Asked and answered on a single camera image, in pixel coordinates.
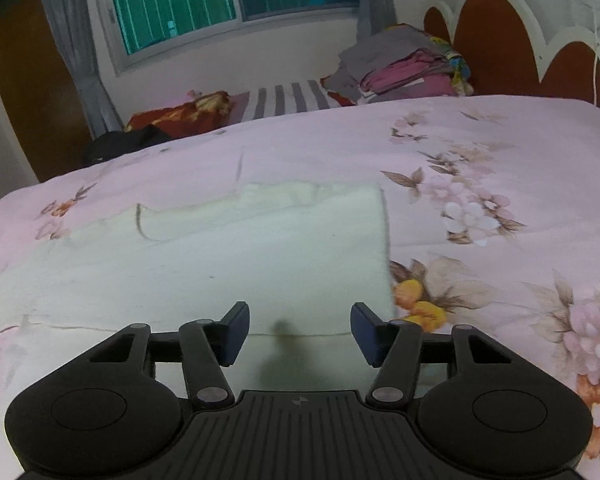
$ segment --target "brown headboard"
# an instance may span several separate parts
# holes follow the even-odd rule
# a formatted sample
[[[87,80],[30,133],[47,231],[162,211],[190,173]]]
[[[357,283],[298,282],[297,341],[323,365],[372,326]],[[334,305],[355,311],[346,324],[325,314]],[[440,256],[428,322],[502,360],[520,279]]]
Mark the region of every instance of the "brown headboard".
[[[592,48],[583,41],[571,41],[562,46],[553,59],[543,59],[542,54],[534,52],[525,23],[509,0],[465,0],[452,34],[447,22],[448,18],[445,19],[437,7],[431,7],[425,15],[424,28],[429,34],[453,40],[455,49],[471,68],[470,82],[476,94],[562,97],[593,102],[595,54]],[[550,62],[542,80],[539,80],[536,57],[538,62]],[[596,87],[600,108],[600,61],[596,68]]]

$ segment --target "white headboard frame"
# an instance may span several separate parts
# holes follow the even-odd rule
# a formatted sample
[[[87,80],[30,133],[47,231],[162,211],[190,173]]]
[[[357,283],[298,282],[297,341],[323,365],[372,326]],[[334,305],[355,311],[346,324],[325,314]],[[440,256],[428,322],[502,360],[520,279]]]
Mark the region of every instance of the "white headboard frame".
[[[441,0],[432,0],[428,8],[435,7],[440,11],[442,17],[445,20],[446,28],[449,31],[451,41],[453,41],[456,28],[458,26],[458,19],[460,18],[460,10],[467,0],[460,0],[456,12],[451,7]],[[588,28],[580,25],[573,27],[564,28],[552,37],[551,41],[547,43],[542,28],[538,19],[534,15],[531,7],[526,3],[525,0],[507,0],[511,6],[516,10],[518,16],[522,20],[523,25],[526,28],[526,32],[531,42],[534,57],[536,59],[536,67],[538,68],[538,79],[542,81],[546,71],[549,69],[552,60],[558,52],[561,51],[569,43],[581,42],[589,46],[593,51],[597,49],[598,58],[600,60],[600,38],[598,38],[598,44],[596,45],[595,34]]]

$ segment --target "striped pillow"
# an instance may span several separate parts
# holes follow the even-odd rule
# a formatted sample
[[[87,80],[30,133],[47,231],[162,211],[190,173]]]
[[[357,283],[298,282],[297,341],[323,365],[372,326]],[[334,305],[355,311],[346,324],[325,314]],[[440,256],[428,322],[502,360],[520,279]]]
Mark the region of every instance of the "striped pillow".
[[[229,116],[229,124],[340,107],[314,79],[260,88],[232,96],[231,99],[234,108]]]

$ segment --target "pillow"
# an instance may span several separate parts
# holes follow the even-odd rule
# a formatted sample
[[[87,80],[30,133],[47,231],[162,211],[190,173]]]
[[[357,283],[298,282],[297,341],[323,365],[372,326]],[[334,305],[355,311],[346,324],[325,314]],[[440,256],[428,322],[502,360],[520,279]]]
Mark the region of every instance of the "pillow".
[[[202,96],[175,108],[161,108],[134,114],[125,131],[158,126],[173,139],[206,134],[227,126],[232,102],[224,91]]]

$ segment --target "pink clothes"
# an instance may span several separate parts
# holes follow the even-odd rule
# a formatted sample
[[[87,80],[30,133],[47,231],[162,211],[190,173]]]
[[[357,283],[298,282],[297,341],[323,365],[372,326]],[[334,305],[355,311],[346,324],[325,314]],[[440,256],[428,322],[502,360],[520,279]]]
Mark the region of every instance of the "pink clothes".
[[[424,75],[448,72],[447,68],[448,62],[445,58],[421,48],[406,59],[371,72],[360,82],[360,88],[382,94]]]
[[[447,74],[426,75],[421,83],[411,84],[389,90],[384,94],[369,99],[370,103],[395,101],[398,99],[415,99],[418,97],[435,97],[439,95],[457,96],[458,92],[451,84]]]

